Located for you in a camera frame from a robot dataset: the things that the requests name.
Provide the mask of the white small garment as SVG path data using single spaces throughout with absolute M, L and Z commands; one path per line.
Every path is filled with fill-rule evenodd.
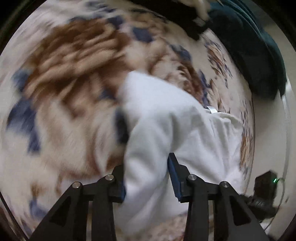
M 135 235 L 184 213 L 168 177 L 168 156 L 206 182 L 228 181 L 242 192 L 242 121 L 211 113 L 174 85 L 130 72 L 118 91 L 129 138 L 124 157 L 126 198 L 115 211 L 125 235 Z

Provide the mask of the floral fleece bed blanket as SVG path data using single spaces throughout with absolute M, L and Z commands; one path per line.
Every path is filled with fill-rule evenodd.
M 130 1 L 46 1 L 1 54 L 1 221 L 25 240 L 61 196 L 62 185 L 111 170 L 127 138 L 118 102 L 98 72 L 122 52 L 139 70 L 168 80 L 203 106 L 242 121 L 231 181 L 245 191 L 253 162 L 251 92 L 222 41 L 184 30 Z

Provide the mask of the dark teal blanket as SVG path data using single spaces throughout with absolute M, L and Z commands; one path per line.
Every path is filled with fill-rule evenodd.
M 209 19 L 197 9 L 179 1 L 134 1 L 182 27 L 194 40 L 210 29 L 225 46 L 250 90 L 275 99 L 285 94 L 287 75 L 280 50 L 243 1 L 210 3 Z

